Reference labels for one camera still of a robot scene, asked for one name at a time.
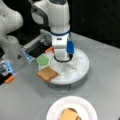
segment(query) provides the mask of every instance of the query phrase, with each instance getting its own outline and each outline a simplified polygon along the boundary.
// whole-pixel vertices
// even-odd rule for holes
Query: green object
[[[49,59],[44,55],[40,55],[36,60],[37,60],[37,63],[41,66],[47,65],[49,62]]]

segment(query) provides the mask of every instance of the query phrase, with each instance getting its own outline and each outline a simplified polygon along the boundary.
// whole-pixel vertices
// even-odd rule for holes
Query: yellow object
[[[58,76],[58,73],[50,67],[46,67],[39,71],[37,75],[42,78],[44,81],[49,82],[51,79],[54,79]]]
[[[66,109],[61,115],[59,120],[79,120],[78,114],[70,109]]]

